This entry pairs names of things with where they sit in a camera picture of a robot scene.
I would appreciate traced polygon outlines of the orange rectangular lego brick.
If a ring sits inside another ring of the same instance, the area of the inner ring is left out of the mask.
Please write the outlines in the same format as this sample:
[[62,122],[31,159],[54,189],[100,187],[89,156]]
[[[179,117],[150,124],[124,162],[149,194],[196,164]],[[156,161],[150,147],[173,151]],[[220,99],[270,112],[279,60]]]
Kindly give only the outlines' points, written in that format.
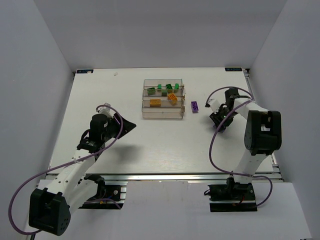
[[149,106],[150,107],[161,107],[162,101],[160,99],[150,99]]

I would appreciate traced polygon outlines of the green rectangular lego brick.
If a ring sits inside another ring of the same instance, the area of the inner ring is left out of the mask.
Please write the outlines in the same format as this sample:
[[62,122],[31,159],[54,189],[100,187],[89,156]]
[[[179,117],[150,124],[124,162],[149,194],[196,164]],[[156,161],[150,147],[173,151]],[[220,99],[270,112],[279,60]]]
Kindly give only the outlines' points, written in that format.
[[147,88],[147,95],[152,96],[156,94],[156,89],[154,87]]

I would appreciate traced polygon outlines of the yellow rounded lego brick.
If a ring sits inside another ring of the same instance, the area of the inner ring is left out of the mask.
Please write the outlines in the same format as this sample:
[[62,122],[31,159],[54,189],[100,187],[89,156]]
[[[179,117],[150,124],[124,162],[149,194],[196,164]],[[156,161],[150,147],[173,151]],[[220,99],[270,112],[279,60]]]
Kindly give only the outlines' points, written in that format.
[[173,92],[171,92],[171,93],[169,93],[169,94],[167,95],[167,99],[168,99],[168,101],[170,101],[170,103],[171,103],[173,106],[176,105],[177,102],[178,102],[178,98],[177,98],[177,96],[176,96]]

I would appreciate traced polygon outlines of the green small lego brick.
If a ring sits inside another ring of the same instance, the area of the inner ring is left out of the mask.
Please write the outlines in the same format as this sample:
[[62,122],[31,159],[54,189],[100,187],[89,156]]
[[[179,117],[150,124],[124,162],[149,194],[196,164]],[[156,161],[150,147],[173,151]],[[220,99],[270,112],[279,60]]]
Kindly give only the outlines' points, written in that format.
[[180,89],[180,85],[178,84],[178,83],[176,83],[175,85],[174,85],[174,91],[176,92],[176,91],[178,91]]

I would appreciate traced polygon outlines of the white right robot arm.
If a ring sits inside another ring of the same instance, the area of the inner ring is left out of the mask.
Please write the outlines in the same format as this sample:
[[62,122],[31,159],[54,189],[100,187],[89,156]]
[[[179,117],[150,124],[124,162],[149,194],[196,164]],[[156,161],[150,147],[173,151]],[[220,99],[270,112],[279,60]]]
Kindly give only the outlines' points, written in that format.
[[[210,118],[216,127],[209,145],[211,165],[218,171],[233,176],[237,183],[250,183],[261,163],[282,145],[281,113],[260,107],[252,93],[235,86],[214,90],[207,97],[205,107],[212,110]],[[218,133],[225,131],[237,115],[246,120],[243,137],[246,150],[237,167],[227,171],[214,163],[212,148]]]

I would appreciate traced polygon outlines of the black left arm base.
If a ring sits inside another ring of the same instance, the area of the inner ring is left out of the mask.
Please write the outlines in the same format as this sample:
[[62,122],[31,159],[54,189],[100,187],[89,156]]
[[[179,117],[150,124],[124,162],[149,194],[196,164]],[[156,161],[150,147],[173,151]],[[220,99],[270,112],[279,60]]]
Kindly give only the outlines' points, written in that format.
[[113,183],[106,183],[105,179],[97,174],[89,174],[84,177],[97,187],[95,195],[90,197],[80,209],[87,210],[121,210],[125,197],[122,195],[124,186]]

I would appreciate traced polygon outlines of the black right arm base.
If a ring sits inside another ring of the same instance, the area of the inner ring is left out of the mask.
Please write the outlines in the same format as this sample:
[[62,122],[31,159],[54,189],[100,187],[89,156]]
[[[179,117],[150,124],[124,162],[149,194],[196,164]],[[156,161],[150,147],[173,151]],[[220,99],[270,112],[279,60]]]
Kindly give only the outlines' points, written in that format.
[[225,184],[210,184],[204,192],[209,196],[211,213],[257,212],[257,202],[251,183],[235,182],[228,177]]

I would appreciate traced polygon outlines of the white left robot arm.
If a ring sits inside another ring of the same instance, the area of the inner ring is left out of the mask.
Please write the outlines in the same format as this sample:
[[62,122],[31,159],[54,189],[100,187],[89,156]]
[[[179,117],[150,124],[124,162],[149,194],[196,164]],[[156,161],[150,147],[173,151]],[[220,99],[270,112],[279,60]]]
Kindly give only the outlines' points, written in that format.
[[71,165],[65,166],[47,186],[32,192],[29,226],[60,236],[78,208],[86,202],[100,202],[106,196],[105,181],[100,175],[87,174],[87,170],[96,163],[109,140],[118,140],[134,128],[136,124],[117,113],[93,115]]

